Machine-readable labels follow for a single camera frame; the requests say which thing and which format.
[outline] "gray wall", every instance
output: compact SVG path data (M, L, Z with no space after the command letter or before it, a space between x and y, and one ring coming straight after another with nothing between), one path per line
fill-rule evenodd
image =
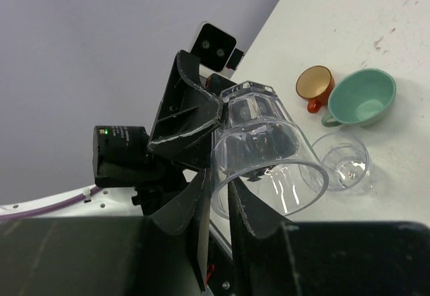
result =
M201 21L246 50L278 0L0 0L0 204L93 182L96 124L151 129Z

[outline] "red wire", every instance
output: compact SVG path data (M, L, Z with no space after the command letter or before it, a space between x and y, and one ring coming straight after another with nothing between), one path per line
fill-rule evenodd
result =
M214 270L215 270L215 265L214 264L209 264L208 267L207 267L207 269L206 269L206 271L208 272L206 274L206 286L208 285L209 279L212 276L212 273L214 272Z
M210 76L206 79L205 87L209 88L209 85L210 85Z

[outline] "black plastic bracket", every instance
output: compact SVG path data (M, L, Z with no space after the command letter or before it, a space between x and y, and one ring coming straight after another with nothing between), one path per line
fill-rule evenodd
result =
M223 103L200 82L200 59L179 51L149 140L154 154L193 170L209 167Z

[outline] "green handle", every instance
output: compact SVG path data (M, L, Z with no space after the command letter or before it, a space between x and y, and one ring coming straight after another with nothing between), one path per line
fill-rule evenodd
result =
M342 123L339 123L331 113L326 113L325 116L321 119L321 123L324 127L336 127L342 125Z

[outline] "small glass cup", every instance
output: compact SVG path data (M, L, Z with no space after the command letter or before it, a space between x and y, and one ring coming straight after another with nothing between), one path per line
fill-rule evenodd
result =
M346 132L319 138L312 148L329 174L328 191L353 189L367 193L374 186L373 165L361 140Z

